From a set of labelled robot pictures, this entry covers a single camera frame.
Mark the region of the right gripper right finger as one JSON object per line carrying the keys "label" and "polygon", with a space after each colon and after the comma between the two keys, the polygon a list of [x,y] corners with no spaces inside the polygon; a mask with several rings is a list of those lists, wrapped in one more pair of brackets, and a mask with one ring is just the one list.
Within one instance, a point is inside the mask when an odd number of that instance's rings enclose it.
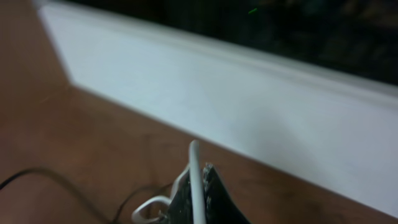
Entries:
{"label": "right gripper right finger", "polygon": [[251,223],[233,202],[213,164],[203,169],[203,186],[207,224]]}

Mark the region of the white wall ledge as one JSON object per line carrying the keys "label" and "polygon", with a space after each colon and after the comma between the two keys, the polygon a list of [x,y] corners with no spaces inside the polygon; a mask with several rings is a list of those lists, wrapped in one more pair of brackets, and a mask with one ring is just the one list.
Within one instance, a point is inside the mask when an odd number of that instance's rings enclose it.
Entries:
{"label": "white wall ledge", "polygon": [[72,83],[397,215],[397,88],[70,2],[36,1]]}

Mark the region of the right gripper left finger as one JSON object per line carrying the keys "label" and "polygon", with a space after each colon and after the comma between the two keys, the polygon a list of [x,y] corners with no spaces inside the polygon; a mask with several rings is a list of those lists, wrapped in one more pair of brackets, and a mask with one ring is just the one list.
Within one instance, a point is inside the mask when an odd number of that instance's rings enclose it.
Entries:
{"label": "right gripper left finger", "polygon": [[193,224],[189,175],[182,182],[166,213],[159,220],[159,224]]}

